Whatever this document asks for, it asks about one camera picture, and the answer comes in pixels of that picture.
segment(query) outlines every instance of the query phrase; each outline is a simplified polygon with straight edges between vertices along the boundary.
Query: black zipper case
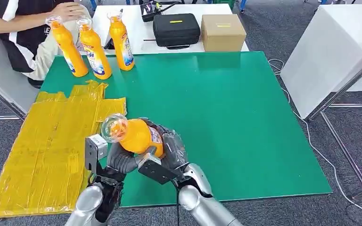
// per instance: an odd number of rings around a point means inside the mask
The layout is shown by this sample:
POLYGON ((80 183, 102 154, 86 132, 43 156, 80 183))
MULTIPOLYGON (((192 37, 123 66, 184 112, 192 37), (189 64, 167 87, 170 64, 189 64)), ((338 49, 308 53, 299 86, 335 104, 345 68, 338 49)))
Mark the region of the black zipper case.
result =
POLYGON ((153 33, 158 46, 174 47, 197 43, 200 28, 192 13, 156 15, 153 33))

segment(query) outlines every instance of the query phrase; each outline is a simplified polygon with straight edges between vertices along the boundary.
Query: brown box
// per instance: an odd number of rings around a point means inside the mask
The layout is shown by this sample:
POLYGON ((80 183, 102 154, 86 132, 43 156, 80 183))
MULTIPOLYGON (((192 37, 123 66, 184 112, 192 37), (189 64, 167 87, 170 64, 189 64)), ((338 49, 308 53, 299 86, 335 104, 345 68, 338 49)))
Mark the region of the brown box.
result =
POLYGON ((202 15, 202 40, 205 52, 241 51, 246 38, 238 15, 202 15))

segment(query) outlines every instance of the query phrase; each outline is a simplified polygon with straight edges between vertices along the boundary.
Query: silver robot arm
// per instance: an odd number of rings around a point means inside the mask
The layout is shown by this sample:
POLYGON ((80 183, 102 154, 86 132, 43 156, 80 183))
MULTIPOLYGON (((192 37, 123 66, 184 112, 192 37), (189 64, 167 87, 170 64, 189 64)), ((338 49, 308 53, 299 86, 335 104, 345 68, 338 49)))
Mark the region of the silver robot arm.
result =
POLYGON ((188 164, 183 173, 186 181, 179 183, 179 204, 201 226, 242 226, 242 224, 213 197, 212 189, 203 170, 188 164))
POLYGON ((106 226, 96 220, 95 212, 102 204, 103 193, 100 187, 87 187, 78 197, 75 208, 65 226, 106 226))

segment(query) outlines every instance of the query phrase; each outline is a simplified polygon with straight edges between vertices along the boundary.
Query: person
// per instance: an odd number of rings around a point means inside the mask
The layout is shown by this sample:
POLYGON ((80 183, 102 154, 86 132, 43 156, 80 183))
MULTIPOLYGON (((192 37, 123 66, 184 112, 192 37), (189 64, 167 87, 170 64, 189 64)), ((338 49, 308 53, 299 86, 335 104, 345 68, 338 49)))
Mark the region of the person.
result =
POLYGON ((13 70, 28 77, 39 88, 59 53, 58 44, 45 19, 59 15, 64 26, 78 39, 75 20, 90 16, 88 10, 73 0, 0 0, 0 39, 8 52, 13 70))

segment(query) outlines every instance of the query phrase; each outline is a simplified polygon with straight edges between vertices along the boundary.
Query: detergent bottle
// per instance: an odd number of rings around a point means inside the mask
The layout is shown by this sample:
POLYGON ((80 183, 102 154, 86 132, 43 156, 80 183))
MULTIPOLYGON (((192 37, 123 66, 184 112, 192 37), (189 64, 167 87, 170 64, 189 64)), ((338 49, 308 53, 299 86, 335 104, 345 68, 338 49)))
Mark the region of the detergent bottle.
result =
POLYGON ((92 29, 92 21, 88 17, 81 17, 76 21, 80 29, 80 42, 87 52, 87 58, 90 62, 94 75, 98 79, 107 79, 112 75, 109 61, 103 48, 100 45, 100 38, 92 29))
POLYGON ((142 154, 148 147, 155 146, 156 157, 163 155, 163 142, 159 132, 142 119, 127 119, 122 114, 112 114, 105 119, 101 128, 102 137, 133 153, 142 154))
POLYGON ((51 15, 46 18, 45 23, 49 25, 53 32, 56 42, 63 52, 65 60, 75 77, 82 77, 88 73, 88 68, 82 60, 80 52, 74 45, 73 37, 62 23, 62 18, 57 15, 51 15))
POLYGON ((121 70, 129 71, 134 67, 134 56, 131 52, 127 30, 121 21, 123 10, 107 14, 110 19, 109 33, 115 46, 118 66, 121 70))

